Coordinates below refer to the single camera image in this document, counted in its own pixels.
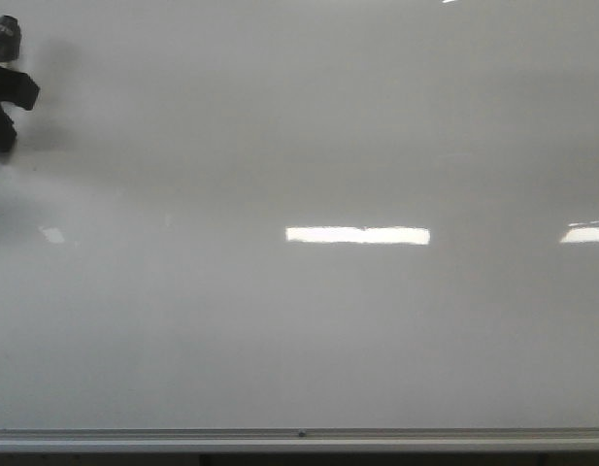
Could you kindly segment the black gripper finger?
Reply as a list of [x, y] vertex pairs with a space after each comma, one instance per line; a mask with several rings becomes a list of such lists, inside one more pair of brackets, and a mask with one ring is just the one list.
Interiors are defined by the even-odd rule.
[[0, 102], [31, 111], [39, 94], [40, 87], [28, 74], [0, 66]]
[[17, 132], [14, 128], [14, 122], [0, 104], [0, 152], [10, 152], [15, 145], [16, 139]]

